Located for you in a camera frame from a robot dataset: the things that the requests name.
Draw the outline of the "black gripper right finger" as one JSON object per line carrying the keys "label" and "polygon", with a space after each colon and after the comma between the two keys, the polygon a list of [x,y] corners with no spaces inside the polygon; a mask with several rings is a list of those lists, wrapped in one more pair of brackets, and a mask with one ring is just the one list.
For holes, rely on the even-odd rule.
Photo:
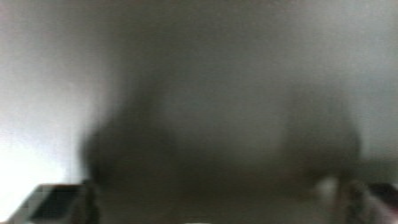
{"label": "black gripper right finger", "polygon": [[344,224],[398,224],[398,186],[354,182],[347,188]]}

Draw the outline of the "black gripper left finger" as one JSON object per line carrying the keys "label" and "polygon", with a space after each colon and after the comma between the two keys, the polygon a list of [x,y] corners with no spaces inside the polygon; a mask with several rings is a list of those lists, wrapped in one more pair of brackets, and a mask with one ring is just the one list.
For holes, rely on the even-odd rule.
{"label": "black gripper left finger", "polygon": [[42,184],[20,206],[17,224],[95,224],[86,184]]}

